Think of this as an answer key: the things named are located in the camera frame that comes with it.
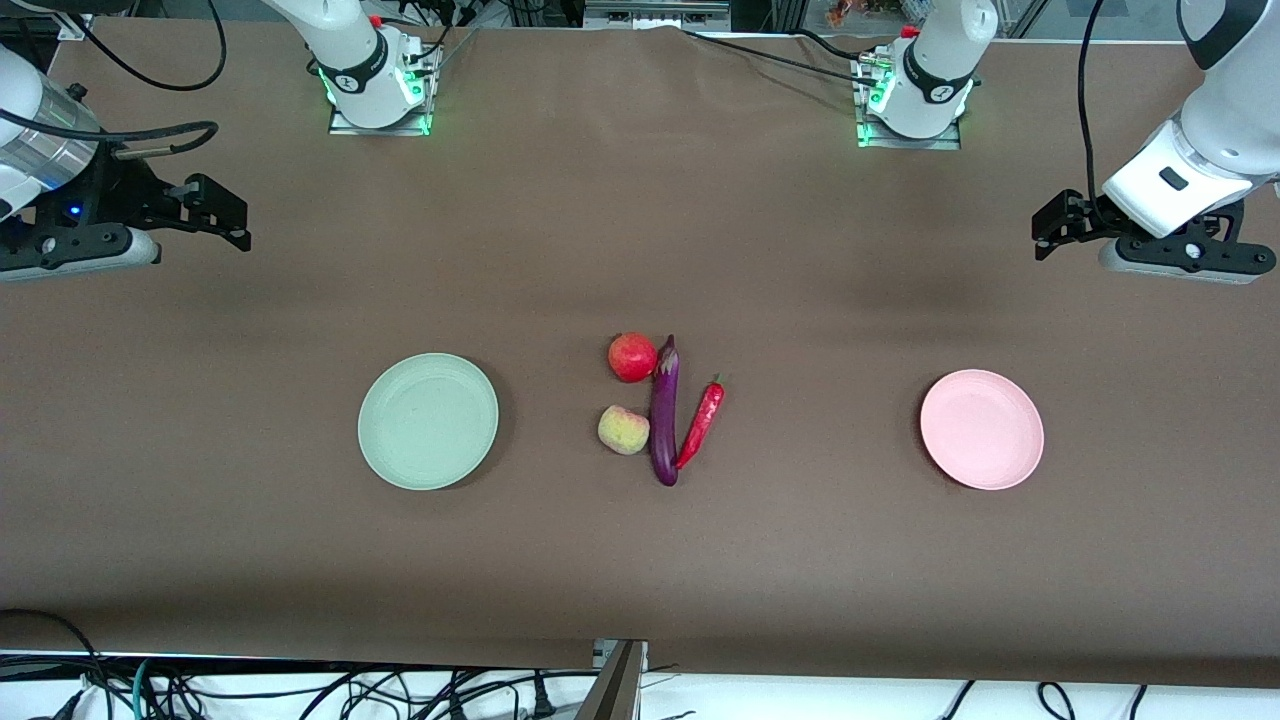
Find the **metal mounting plate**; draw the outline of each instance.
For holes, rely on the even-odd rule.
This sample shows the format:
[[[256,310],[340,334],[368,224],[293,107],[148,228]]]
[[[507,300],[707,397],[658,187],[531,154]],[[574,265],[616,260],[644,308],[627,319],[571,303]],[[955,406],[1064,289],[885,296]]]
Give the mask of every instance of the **metal mounting plate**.
[[[892,67],[892,53],[888,45],[881,45],[870,53],[864,53],[860,59],[850,60],[849,69],[854,77],[867,77],[877,82],[883,82],[886,73]],[[859,147],[897,147],[908,150],[960,150],[960,123],[951,120],[947,129],[937,137],[916,140],[902,137],[888,129],[884,120],[879,119],[867,106],[877,92],[883,91],[883,86],[867,87],[854,86],[854,118],[858,122]]]
[[[412,35],[407,37],[407,51],[411,54],[421,53],[422,41]],[[440,60],[443,56],[444,49],[436,47],[430,55],[404,68],[407,72],[425,72],[421,78],[408,81],[410,90],[420,91],[424,100],[421,105],[410,110],[403,118],[399,119],[399,122],[383,128],[364,128],[347,120],[347,118],[344,118],[335,106],[329,115],[329,135],[366,135],[387,137],[417,137],[431,135],[431,120],[435,117],[435,95],[440,88]]]

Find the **black cable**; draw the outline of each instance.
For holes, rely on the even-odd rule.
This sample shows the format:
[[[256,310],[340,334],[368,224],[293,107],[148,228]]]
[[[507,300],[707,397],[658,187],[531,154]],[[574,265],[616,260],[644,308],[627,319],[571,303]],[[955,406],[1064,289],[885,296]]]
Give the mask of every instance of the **black cable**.
[[[378,673],[380,670],[394,669],[394,667],[396,667],[394,665],[370,665],[369,667],[361,667],[360,670],[352,670],[351,673],[344,674],[343,676],[325,685],[319,693],[316,693],[316,697],[311,698],[311,702],[307,703],[306,708],[302,711],[302,715],[298,715],[298,720],[306,720],[312,712],[315,712],[316,707],[320,707],[320,703],[324,702],[324,698],[333,694],[333,692],[337,691],[338,688],[355,680],[357,676],[364,675],[365,673]]]
[[[1062,705],[1066,706],[1066,716],[1059,715],[1059,712],[1048,705],[1048,698],[1044,697],[1044,688],[1053,688],[1057,691],[1059,697],[1062,698]],[[1036,696],[1039,697],[1041,707],[1044,708],[1044,712],[1048,712],[1057,720],[1075,720],[1075,708],[1071,707],[1071,698],[1066,697],[1066,691],[1062,689],[1062,685],[1057,683],[1041,683],[1036,685]]]
[[[550,678],[594,678],[596,675],[599,675],[599,671],[595,671],[595,670],[591,670],[591,671],[588,671],[588,670],[557,670],[557,671],[543,673],[541,674],[541,676],[545,678],[545,679],[550,679]],[[522,678],[515,678],[515,679],[511,679],[511,680],[494,680],[492,683],[485,683],[484,685],[477,685],[475,688],[467,688],[466,691],[463,691],[463,692],[461,692],[458,694],[458,702],[461,705],[466,705],[467,702],[471,702],[472,700],[476,700],[476,698],[480,698],[480,697],[484,697],[486,694],[492,694],[492,693],[495,693],[495,692],[504,691],[507,688],[511,688],[513,685],[518,685],[521,683],[530,683],[532,680],[534,680],[534,675],[525,675]],[[445,716],[447,712],[448,711],[442,712],[442,714],[436,715],[431,720],[443,720],[443,717]]]
[[[422,706],[422,710],[419,710],[417,712],[415,712],[410,717],[410,720],[424,720],[431,712],[431,710],[435,708],[436,705],[444,702],[444,700],[448,697],[448,694],[452,693],[452,692],[454,692],[454,689],[456,689],[454,685],[461,687],[461,685],[463,685],[463,684],[466,684],[466,683],[468,683],[468,682],[479,678],[483,674],[484,674],[484,671],[468,670],[468,671],[463,673],[462,678],[457,678],[457,676],[451,678],[449,682],[445,683],[445,685],[443,688],[440,688],[440,691],[438,693],[435,693],[435,696],[431,697],[431,700],[429,700],[426,702],[426,705]]]
[[[340,720],[347,720],[348,717],[351,717],[351,712],[356,710],[356,706],[360,705],[361,702],[366,701],[366,700],[371,700],[374,702],[383,702],[383,703],[385,703],[387,702],[385,700],[380,700],[380,698],[372,697],[374,693],[378,692],[379,687],[381,687],[383,684],[390,682],[393,678],[399,678],[403,673],[404,673],[403,670],[397,670],[394,673],[388,674],[385,678],[383,678],[381,680],[378,680],[376,683],[374,683],[371,685],[365,685],[365,684],[358,683],[358,682],[348,683],[347,684],[347,702],[343,703],[342,712],[338,715],[339,719]],[[356,685],[356,687],[361,688],[364,692],[361,692],[358,696],[351,694],[351,685]],[[406,694],[406,697],[408,696],[407,685],[406,685],[404,694]],[[399,708],[396,710],[396,719],[399,720]]]
[[[84,652],[88,655],[90,661],[93,664],[93,671],[97,673],[97,678],[102,682],[102,684],[104,685],[110,684],[110,678],[108,676],[106,670],[102,669],[102,660],[97,655],[97,651],[93,650],[93,644],[88,642],[88,638],[84,635],[84,633],[82,633],[79,628],[72,624],[70,620],[63,618],[61,615],[55,615],[45,610],[27,610],[24,607],[5,607],[4,610],[0,610],[0,618],[40,618],[41,620],[49,620],[51,623],[61,625],[64,629],[67,629],[67,632],[76,635],[76,641],[81,643],[81,647],[84,648]],[[106,692],[108,692],[106,717],[108,720],[113,720],[115,717],[115,703],[111,702],[110,689],[108,689]]]
[[[836,47],[835,45],[827,42],[827,38],[824,38],[823,36],[818,35],[817,32],[805,29],[803,27],[797,27],[795,29],[788,29],[787,35],[800,35],[800,36],[808,37],[809,40],[812,40],[812,41],[817,42],[819,46],[822,46],[823,50],[826,50],[827,53],[831,53],[832,55],[835,55],[837,58],[844,58],[846,60],[856,60],[858,56],[859,56],[858,53],[846,53],[846,51],[841,50],[840,47]]]
[[[210,85],[214,85],[214,81],[221,77],[223,68],[227,67],[227,31],[223,28],[223,19],[218,17],[218,8],[214,6],[214,0],[205,0],[205,1],[209,4],[209,13],[214,17],[214,26],[218,28],[218,67],[214,68],[214,72],[207,78],[192,85],[173,85],[168,82],[160,82],[157,79],[151,79],[150,77],[133,69],[132,65],[122,60],[119,55],[113,53],[110,47],[102,44],[102,41],[99,40],[96,35],[93,35],[93,31],[91,31],[88,26],[84,24],[84,20],[82,20],[79,15],[77,15],[76,13],[69,13],[68,17],[72,19],[73,23],[76,23],[76,27],[78,27],[81,32],[84,33],[84,37],[87,37],[90,42],[96,45],[97,49],[101,50],[102,54],[108,56],[108,59],[119,65],[120,69],[123,69],[124,72],[141,79],[142,82],[150,85],[151,87],[159,87],[160,90],[172,90],[174,92],[191,92],[192,90],[202,90],[205,87],[209,87]]]
[[[1089,133],[1089,111],[1084,105],[1084,68],[1089,56],[1089,40],[1093,38],[1093,26],[1098,22],[1098,13],[1102,10],[1102,4],[1106,1],[1107,0],[1094,0],[1093,3],[1093,10],[1089,12],[1089,20],[1084,23],[1084,37],[1080,40],[1080,63],[1075,70],[1075,102],[1080,111],[1080,136],[1084,140],[1084,173],[1088,177],[1089,206],[1093,208],[1094,215],[1103,227],[1108,225],[1102,213],[1097,211],[1098,190],[1093,169],[1093,136]]]
[[[10,122],[15,126],[24,127],[27,129],[33,129],[36,132],[44,132],[54,137],[65,137],[68,140],[83,140],[86,142],[140,142],[143,140],[161,140],[165,137],[174,137],[179,135],[187,135],[191,132],[202,131],[201,136],[191,142],[184,142],[182,145],[170,145],[169,154],[178,155],[182,152],[189,152],[201,145],[212,140],[218,135],[218,123],[214,120],[196,120],[192,123],[182,123],[177,126],[169,126],[154,129],[138,129],[129,132],[88,132],[82,129],[60,128],[56,126],[46,126],[45,123],[37,123],[36,120],[28,120],[22,115],[15,115],[4,108],[0,108],[0,120]]]
[[[40,54],[40,46],[36,45],[36,37],[31,35],[31,26],[27,24],[26,19],[18,18],[18,29],[22,31],[22,40],[27,44],[27,51],[31,53],[31,59],[36,61],[36,68],[40,72],[47,70],[49,65],[45,64],[45,58]]]
[[[457,682],[458,671],[453,671],[453,691],[449,692],[449,720],[467,720],[467,714],[462,711],[462,703],[458,702],[458,688],[462,683]]]
[[[749,55],[755,55],[758,58],[764,58],[767,60],[773,60],[774,63],[782,63],[783,65],[791,65],[792,68],[800,68],[803,70],[809,70],[812,73],[818,73],[818,74],[829,76],[829,77],[833,77],[833,78],[840,78],[842,81],[852,82],[855,85],[865,85],[868,87],[872,87],[872,86],[876,85],[876,81],[873,81],[872,78],[854,77],[851,74],[837,73],[836,70],[828,70],[827,68],[818,68],[815,65],[806,65],[805,63],[799,63],[799,61],[792,60],[790,58],[782,58],[780,55],[771,55],[768,53],[762,53],[760,50],[755,50],[753,47],[745,47],[742,45],[733,45],[732,42],[724,42],[723,40],[721,40],[718,37],[709,37],[709,36],[705,36],[705,35],[699,35],[699,33],[692,32],[692,31],[687,31],[687,29],[685,29],[682,32],[685,35],[690,36],[690,37],[696,37],[698,40],[701,40],[701,41],[705,41],[705,42],[710,42],[712,45],[719,45],[722,47],[730,47],[730,49],[737,50],[740,53],[746,53]]]
[[[973,689],[973,684],[977,682],[978,680],[965,680],[965,684],[961,685],[960,692],[956,693],[955,700],[951,701],[951,707],[947,710],[946,715],[938,717],[938,720],[955,720],[956,712],[960,712],[960,703],[964,702],[964,696],[969,694],[969,691]]]
[[[1147,697],[1147,685],[1138,685],[1138,692],[1133,693],[1133,701],[1129,702],[1129,720],[1138,720],[1138,706],[1142,705],[1144,697]]]

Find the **eggplant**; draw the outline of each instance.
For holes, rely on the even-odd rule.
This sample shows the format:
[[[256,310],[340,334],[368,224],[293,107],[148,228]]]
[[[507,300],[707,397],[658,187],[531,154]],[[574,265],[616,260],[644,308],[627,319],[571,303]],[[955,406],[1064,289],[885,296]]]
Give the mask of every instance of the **eggplant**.
[[[658,351],[658,368],[653,372],[653,397],[649,401],[649,457],[658,482],[672,487],[676,470],[676,383],[680,379],[680,355],[676,336],[667,336]]]

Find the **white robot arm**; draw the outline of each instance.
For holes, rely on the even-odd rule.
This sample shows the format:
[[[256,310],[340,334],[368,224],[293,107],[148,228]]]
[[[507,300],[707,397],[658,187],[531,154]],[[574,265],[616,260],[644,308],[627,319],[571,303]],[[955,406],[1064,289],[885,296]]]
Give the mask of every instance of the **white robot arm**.
[[[78,13],[118,1],[38,0],[22,9]],[[303,36],[348,126],[393,126],[425,102],[433,54],[422,53],[417,37],[374,22],[360,0],[265,1]],[[119,143],[148,133],[97,141],[97,119],[79,100],[0,47],[0,110],[8,114],[0,117],[0,243],[8,249],[0,252],[0,281],[159,263],[152,228],[207,232],[250,249],[243,200],[206,176],[177,187],[160,181],[142,159],[152,151]],[[207,140],[216,126],[202,124],[211,126]],[[27,208],[33,222],[19,215]]]
[[[329,100],[353,126],[383,128],[425,101],[422,42],[374,27],[360,0],[262,0],[302,35]]]
[[[867,109],[904,137],[941,135],[964,111],[973,70],[998,27],[991,0],[938,0],[918,37],[890,46],[891,77]]]
[[[1242,200],[1280,176],[1280,0],[1179,0],[1204,82],[1102,186],[1068,190],[1032,219],[1036,258],[1111,238],[1107,269],[1243,284],[1276,255],[1236,241]]]

